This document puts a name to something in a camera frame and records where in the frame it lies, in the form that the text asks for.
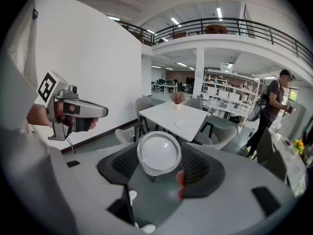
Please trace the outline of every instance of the railing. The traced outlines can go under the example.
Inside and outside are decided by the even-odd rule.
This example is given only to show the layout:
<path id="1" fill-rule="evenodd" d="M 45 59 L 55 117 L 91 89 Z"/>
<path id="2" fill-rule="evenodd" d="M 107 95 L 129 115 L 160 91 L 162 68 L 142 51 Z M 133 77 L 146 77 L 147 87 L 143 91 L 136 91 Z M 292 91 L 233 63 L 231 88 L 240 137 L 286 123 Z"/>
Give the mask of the railing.
<path id="1" fill-rule="evenodd" d="M 130 23 L 119 22 L 136 36 L 143 44 L 156 45 L 181 37 L 202 34 L 232 34 L 254 39 L 260 39 L 272 45 L 280 45 L 302 59 L 313 68 L 313 53 L 298 40 L 288 34 L 250 20 L 237 18 L 202 18 L 191 20 L 159 30 L 154 35 L 147 30 Z"/>
<path id="2" fill-rule="evenodd" d="M 117 21 L 122 27 L 127 29 L 131 34 L 133 34 L 142 44 L 151 46 L 153 43 L 153 34 L 144 28 L 138 27 L 131 23 L 126 23 L 122 21 Z"/>

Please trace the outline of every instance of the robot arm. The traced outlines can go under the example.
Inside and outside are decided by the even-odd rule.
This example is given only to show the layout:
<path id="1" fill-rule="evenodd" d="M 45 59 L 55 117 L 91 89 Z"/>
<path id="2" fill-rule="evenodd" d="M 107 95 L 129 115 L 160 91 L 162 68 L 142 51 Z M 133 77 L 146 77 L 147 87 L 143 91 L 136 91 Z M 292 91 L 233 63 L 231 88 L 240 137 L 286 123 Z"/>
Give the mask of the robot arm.
<path id="1" fill-rule="evenodd" d="M 47 118 L 52 122 L 53 136 L 49 140 L 64 141 L 71 132 L 88 131 L 94 118 L 108 115 L 108 108 L 79 99 L 77 87 L 68 84 L 61 76 L 48 71 L 40 84 L 38 94 L 45 102 Z M 54 104 L 63 102 L 64 115 L 57 119 Z M 66 115 L 73 118 L 72 124 L 66 122 Z"/>

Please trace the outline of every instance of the potted plant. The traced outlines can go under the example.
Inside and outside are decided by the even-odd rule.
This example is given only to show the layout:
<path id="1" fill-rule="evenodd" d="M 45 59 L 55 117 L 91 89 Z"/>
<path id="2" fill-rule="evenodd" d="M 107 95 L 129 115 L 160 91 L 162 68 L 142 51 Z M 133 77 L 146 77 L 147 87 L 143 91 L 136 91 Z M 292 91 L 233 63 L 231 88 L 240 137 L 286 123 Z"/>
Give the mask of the potted plant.
<path id="1" fill-rule="evenodd" d="M 293 142 L 293 153 L 296 154 L 299 152 L 300 155 L 302 155 L 302 152 L 303 152 L 303 148 L 304 148 L 304 145 L 303 145 L 303 142 L 302 140 L 296 140 Z"/>
<path id="2" fill-rule="evenodd" d="M 175 109 L 179 108 L 179 105 L 185 101 L 185 95 L 184 92 L 174 92 L 171 95 L 171 100 L 174 103 Z"/>

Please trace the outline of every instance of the black pants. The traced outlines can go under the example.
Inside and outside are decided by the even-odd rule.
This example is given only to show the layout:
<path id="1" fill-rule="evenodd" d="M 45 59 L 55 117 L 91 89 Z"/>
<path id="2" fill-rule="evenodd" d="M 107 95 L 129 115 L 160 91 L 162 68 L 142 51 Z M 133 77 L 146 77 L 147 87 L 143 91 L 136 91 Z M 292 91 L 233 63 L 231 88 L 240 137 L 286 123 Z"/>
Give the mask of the black pants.
<path id="1" fill-rule="evenodd" d="M 256 146 L 258 145 L 263 132 L 265 130 L 265 128 L 269 128 L 272 125 L 272 121 L 269 120 L 265 114 L 264 111 L 261 112 L 260 115 L 260 123 L 259 123 L 259 128 L 256 131 L 256 133 L 254 133 L 254 135 L 249 139 L 248 143 L 246 144 L 247 147 L 251 146 L 250 152 L 247 156 L 252 156 L 254 151 L 256 150 Z"/>

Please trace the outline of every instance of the white shelving unit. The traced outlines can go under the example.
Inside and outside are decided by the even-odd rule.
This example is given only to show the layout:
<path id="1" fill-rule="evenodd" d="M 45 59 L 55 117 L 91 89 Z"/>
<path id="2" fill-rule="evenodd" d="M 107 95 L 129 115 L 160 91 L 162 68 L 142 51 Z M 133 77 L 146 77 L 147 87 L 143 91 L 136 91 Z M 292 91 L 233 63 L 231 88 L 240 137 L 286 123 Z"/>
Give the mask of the white shelving unit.
<path id="1" fill-rule="evenodd" d="M 215 81 L 215 78 L 210 78 L 209 79 L 209 75 L 212 74 L 217 74 L 217 75 L 223 75 L 223 76 L 230 76 L 230 77 L 236 77 L 239 79 L 242 79 L 244 81 L 247 81 L 248 84 L 251 83 L 251 85 L 253 85 L 253 82 L 258 83 L 257 88 L 255 90 L 255 92 L 250 91 L 248 89 L 245 88 L 237 88 L 231 85 L 227 84 L 227 80 L 222 80 L 222 79 L 217 79 L 217 81 L 221 81 L 224 82 L 225 84 L 217 84 L 214 83 L 213 81 Z M 259 91 L 259 87 L 260 87 L 260 80 L 254 80 L 254 78 L 251 77 L 247 77 L 244 75 L 240 75 L 240 74 L 235 74 L 235 73 L 224 73 L 221 71 L 216 71 L 216 70 L 207 70 L 204 74 L 204 78 L 203 78 L 203 92 L 201 92 L 201 95 L 203 95 L 203 105 L 206 105 L 210 108 L 214 108 L 217 111 L 225 111 L 225 112 L 229 112 L 229 113 L 233 113 L 233 114 L 237 114 L 239 116 L 243 116 L 246 119 L 248 118 L 248 116 L 250 115 L 252 109 L 254 108 L 256 99 L 257 99 L 257 93 Z M 217 88 L 219 90 L 226 90 L 226 88 L 231 88 L 233 91 L 233 93 L 236 93 L 236 91 L 241 91 L 244 92 L 245 94 L 248 94 L 248 98 L 254 97 L 253 101 L 251 104 L 249 103 L 244 103 L 242 101 L 234 101 L 234 100 L 230 100 L 229 98 L 224 98 L 224 97 L 220 97 L 218 95 L 212 95 L 212 94 L 208 94 L 207 92 L 207 87 L 212 87 L 212 85 L 214 85 L 214 88 Z M 234 108 L 234 104 L 238 103 L 238 108 Z"/>

